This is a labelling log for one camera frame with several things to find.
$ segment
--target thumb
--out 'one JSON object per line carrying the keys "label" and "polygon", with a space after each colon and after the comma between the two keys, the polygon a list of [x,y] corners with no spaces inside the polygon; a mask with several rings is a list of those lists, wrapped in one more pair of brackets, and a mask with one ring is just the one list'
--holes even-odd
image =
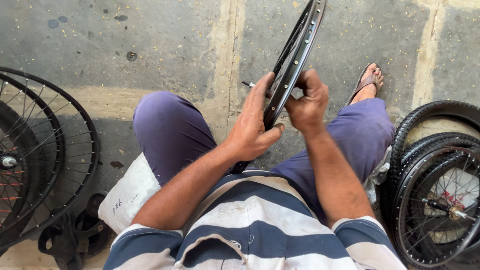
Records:
{"label": "thumb", "polygon": [[272,129],[265,131],[259,136],[259,140],[263,145],[270,147],[274,142],[282,137],[282,132],[285,130],[283,124],[276,124]]}

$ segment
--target foot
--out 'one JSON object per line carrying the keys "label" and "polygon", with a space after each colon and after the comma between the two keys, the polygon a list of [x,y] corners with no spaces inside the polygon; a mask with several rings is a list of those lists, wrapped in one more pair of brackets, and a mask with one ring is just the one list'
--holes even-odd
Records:
{"label": "foot", "polygon": [[[375,63],[368,66],[367,71],[365,72],[361,80],[363,81],[365,78],[367,78],[372,74],[378,76],[378,83],[380,87],[382,87],[384,85],[384,82],[383,82],[384,77],[382,76],[382,72],[380,71],[380,68],[378,68],[377,64]],[[367,98],[374,98],[376,95],[377,95],[377,87],[375,87],[375,84],[366,85],[355,95],[351,104],[357,103]]]}

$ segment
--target hand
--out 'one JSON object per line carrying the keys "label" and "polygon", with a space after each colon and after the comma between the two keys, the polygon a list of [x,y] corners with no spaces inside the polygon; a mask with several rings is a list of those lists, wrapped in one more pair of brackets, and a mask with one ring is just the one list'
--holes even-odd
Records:
{"label": "hand", "polygon": [[322,83],[313,68],[300,73],[296,86],[303,89],[303,97],[295,99],[290,95],[285,109],[292,125],[305,138],[315,137],[325,130],[323,117],[328,104],[328,86]]}
{"label": "hand", "polygon": [[271,130],[265,131],[263,106],[267,87],[273,82],[274,76],[273,72],[269,72],[255,84],[228,138],[222,143],[235,162],[260,156],[280,139],[285,130],[283,124],[276,124]]}

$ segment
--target sandal strap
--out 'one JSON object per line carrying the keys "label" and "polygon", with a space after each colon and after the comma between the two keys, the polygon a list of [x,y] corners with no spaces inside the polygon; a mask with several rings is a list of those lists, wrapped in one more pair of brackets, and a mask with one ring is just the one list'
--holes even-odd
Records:
{"label": "sandal strap", "polygon": [[360,90],[362,90],[362,88],[364,88],[369,84],[375,84],[375,87],[377,88],[377,93],[378,93],[378,90],[380,90],[380,84],[378,83],[378,76],[375,74],[372,74],[360,82],[359,86],[357,86],[357,89],[355,89],[355,92],[353,93],[353,95],[356,95]]}

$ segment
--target white bag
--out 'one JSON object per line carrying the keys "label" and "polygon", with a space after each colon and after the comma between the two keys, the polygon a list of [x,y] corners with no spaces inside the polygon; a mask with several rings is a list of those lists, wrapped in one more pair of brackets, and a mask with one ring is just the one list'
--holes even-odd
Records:
{"label": "white bag", "polygon": [[142,153],[100,204],[98,217],[119,234],[158,190],[160,185]]}

